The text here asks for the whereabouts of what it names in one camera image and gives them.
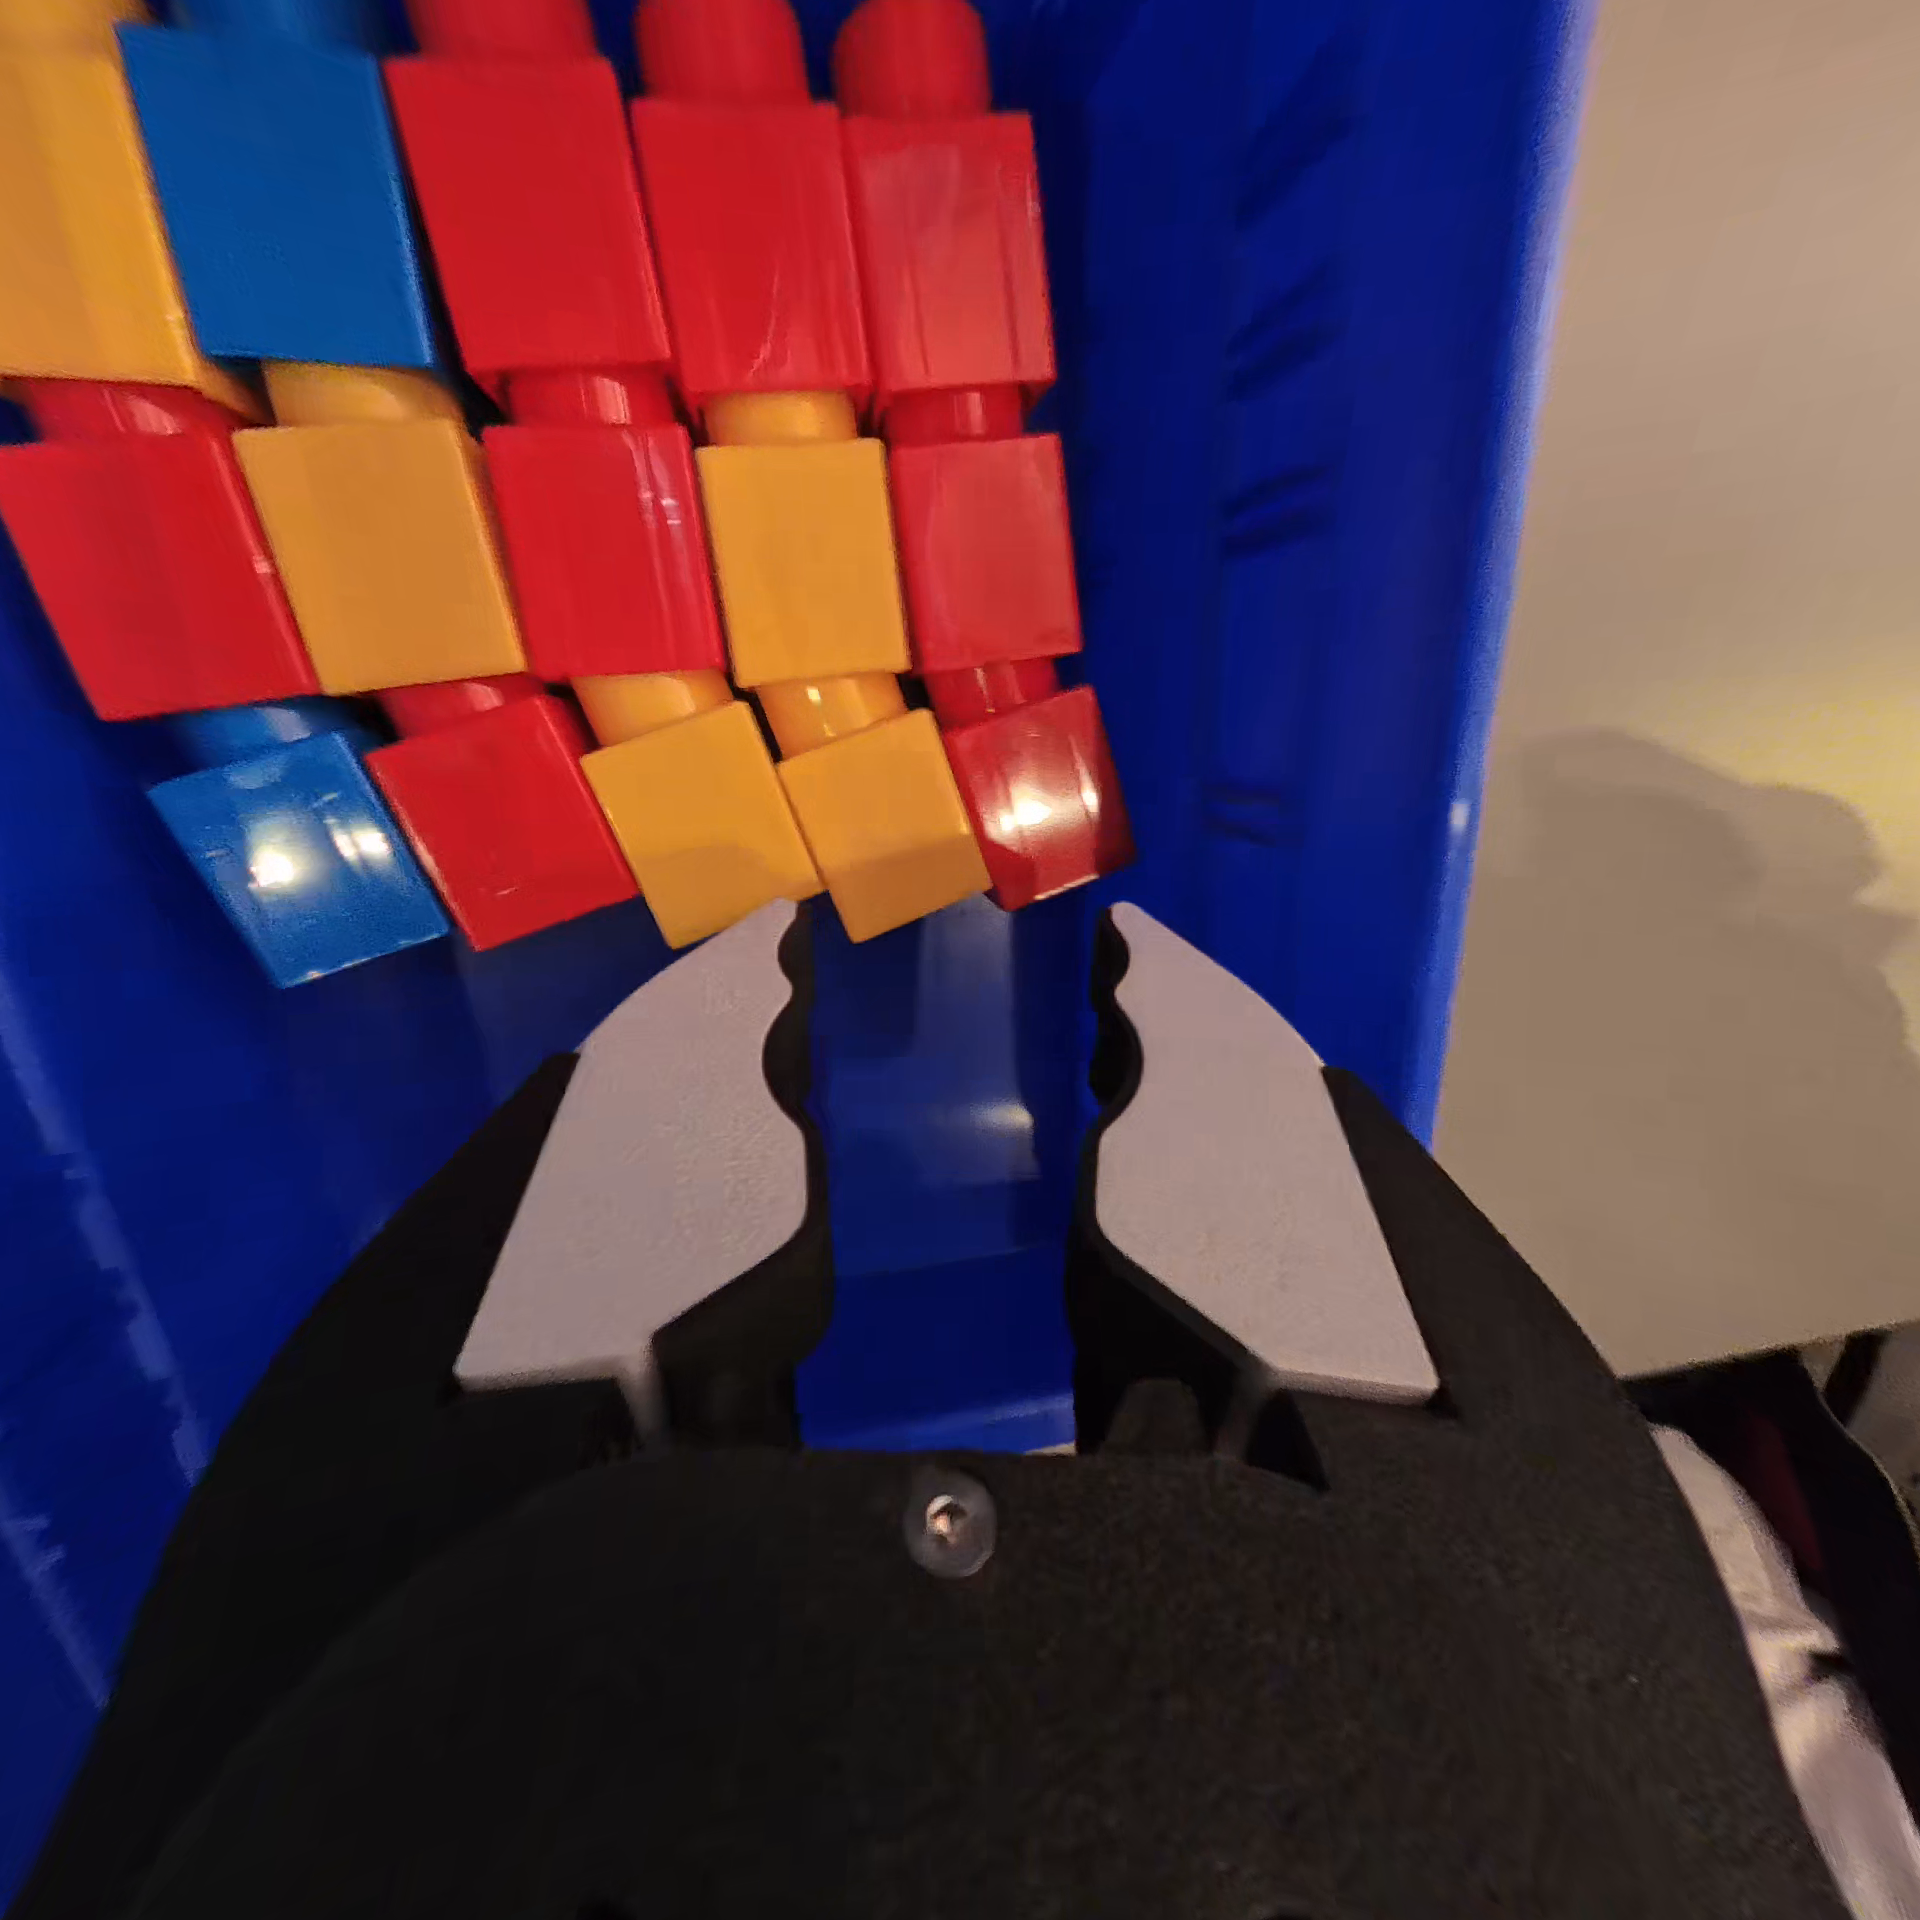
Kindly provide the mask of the person's white garment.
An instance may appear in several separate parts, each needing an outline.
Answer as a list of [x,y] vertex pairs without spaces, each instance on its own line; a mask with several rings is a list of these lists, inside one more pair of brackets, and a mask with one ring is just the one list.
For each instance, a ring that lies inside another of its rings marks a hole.
[[1856,1665],[1753,1497],[1690,1438],[1656,1445],[1740,1615],[1799,1813],[1856,1918],[1917,1915],[1917,1822]]

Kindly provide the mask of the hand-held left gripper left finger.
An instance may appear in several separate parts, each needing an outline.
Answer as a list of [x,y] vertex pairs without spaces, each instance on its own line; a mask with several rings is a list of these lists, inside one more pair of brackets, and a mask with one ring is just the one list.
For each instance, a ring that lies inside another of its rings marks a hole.
[[646,1443],[795,1443],[834,1313],[811,924],[777,900],[576,1050],[455,1357],[460,1388],[606,1380]]

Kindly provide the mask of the pile of red blocks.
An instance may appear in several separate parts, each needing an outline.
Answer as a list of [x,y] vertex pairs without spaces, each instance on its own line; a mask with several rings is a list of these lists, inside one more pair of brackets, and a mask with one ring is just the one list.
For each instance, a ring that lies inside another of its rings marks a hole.
[[[420,262],[467,373],[659,373],[710,398],[842,388],[885,430],[1055,374],[1029,119],[982,105],[645,105],[579,3],[425,3],[382,64]],[[119,29],[2,5],[2,378],[249,404],[189,320]]]

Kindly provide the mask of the person's black jacket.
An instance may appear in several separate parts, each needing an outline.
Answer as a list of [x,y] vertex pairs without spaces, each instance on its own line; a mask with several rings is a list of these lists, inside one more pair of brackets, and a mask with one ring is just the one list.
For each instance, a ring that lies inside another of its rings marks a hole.
[[1730,1476],[1853,1652],[1917,1665],[1914,1507],[1801,1352],[1636,1373],[1623,1388]]

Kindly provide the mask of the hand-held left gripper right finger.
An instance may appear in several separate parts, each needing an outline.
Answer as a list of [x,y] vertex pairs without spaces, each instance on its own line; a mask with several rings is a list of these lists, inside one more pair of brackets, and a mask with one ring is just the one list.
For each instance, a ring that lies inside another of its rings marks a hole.
[[1442,1388],[1327,1065],[1221,963],[1132,900],[1093,950],[1094,1118],[1068,1230],[1079,1449],[1182,1388],[1203,1449],[1284,1395],[1427,1407]]

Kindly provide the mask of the blue plastic bin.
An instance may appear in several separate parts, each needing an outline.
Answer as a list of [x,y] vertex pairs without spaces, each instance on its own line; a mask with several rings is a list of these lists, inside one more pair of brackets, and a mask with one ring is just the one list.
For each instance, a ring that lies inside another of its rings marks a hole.
[[[1087,963],[1135,900],[1428,1139],[1586,3],[982,3],[1027,111],[1081,674],[1135,860],[850,945],[811,1438],[1068,1438]],[[270,985],[2,554],[2,1901],[156,1558],[324,1286],[672,963],[638,900]]]

